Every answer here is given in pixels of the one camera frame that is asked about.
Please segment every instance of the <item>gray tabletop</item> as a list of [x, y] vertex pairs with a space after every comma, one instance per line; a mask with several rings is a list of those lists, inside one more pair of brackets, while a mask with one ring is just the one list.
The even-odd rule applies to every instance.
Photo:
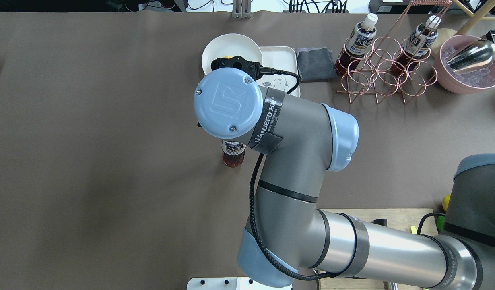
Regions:
[[[396, 17], [382, 15], [380, 31]], [[397, 37], [425, 17], [407, 17]], [[242, 276], [257, 154], [227, 168], [219, 141], [196, 127], [203, 48], [242, 33], [337, 55], [362, 18], [0, 13], [0, 289], [185, 289], [190, 277]], [[437, 209], [461, 159], [495, 152], [495, 88], [455, 95], [436, 84], [407, 106], [368, 96], [350, 105], [339, 88], [339, 79], [301, 85], [303, 98], [360, 125], [357, 151], [327, 174], [319, 207]]]

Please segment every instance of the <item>wooden board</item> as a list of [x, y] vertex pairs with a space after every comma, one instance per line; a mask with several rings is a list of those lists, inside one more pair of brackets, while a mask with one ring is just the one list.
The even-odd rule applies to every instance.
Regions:
[[[372, 222], [374, 219], [386, 218], [387, 226], [401, 231], [410, 232], [410, 226], [419, 224], [421, 218], [427, 213], [433, 213], [432, 209], [322, 209], [332, 213], [346, 213], [356, 216], [361, 220]], [[435, 219], [426, 220], [421, 230], [422, 234], [437, 235]], [[421, 289], [419, 287], [398, 284], [399, 289]], [[319, 280], [319, 290], [383, 290], [382, 281], [373, 279], [347, 279], [325, 278]]]

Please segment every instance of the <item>light blue round cap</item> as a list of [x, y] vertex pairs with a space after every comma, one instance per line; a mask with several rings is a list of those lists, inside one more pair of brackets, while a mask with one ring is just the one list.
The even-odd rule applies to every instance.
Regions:
[[453, 179], [455, 180], [455, 177], [463, 171], [490, 164], [495, 164], [495, 153], [468, 156], [459, 163], [459, 168], [457, 168], [457, 173], [455, 173]]
[[358, 144], [358, 122], [350, 114], [322, 103], [332, 125], [332, 162], [327, 171], [341, 171], [351, 161]]
[[194, 111], [201, 127], [220, 139], [249, 132], [262, 114], [263, 102], [256, 81], [236, 68], [212, 71], [194, 92]]
[[[282, 261], [271, 251], [269, 252], [281, 265], [297, 273], [296, 269]], [[244, 274], [258, 283], [275, 288], [282, 288], [292, 284], [293, 278], [280, 272], [266, 259], [256, 244], [255, 238], [246, 229], [242, 234], [238, 263]]]

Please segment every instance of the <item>white bottle cap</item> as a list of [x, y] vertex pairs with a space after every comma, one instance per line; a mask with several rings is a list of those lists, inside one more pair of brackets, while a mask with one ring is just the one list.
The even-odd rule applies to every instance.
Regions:
[[426, 26], [430, 29], [436, 29], [439, 24], [441, 24], [441, 18], [435, 15], [430, 16], [426, 22]]
[[369, 13], [364, 20], [364, 24], [367, 27], [375, 27], [376, 22], [378, 21], [378, 15], [374, 13]]

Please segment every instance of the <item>bottle of dark liquid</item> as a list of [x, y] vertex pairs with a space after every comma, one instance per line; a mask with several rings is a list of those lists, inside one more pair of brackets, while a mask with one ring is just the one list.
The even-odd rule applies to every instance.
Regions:
[[246, 145], [239, 142], [221, 140], [222, 161], [228, 167], [237, 167], [244, 161]]
[[369, 13], [365, 20], [358, 22], [353, 28], [349, 36], [348, 43], [344, 46], [343, 52], [335, 62], [335, 72], [338, 75], [344, 75], [348, 65], [355, 61], [350, 69], [355, 69], [358, 66], [360, 58], [363, 58], [365, 53], [371, 48], [371, 42], [376, 35], [375, 24], [378, 21], [378, 16], [374, 13]]
[[[432, 15], [426, 23], [419, 24], [405, 42], [402, 53], [395, 59], [396, 62], [402, 64], [406, 69], [410, 62], [426, 58], [428, 49], [439, 35], [437, 27], [440, 23], [441, 19]], [[417, 65], [417, 62], [410, 64], [409, 71], [413, 71]], [[403, 68], [398, 64], [393, 64], [390, 71], [398, 76], [402, 74]]]

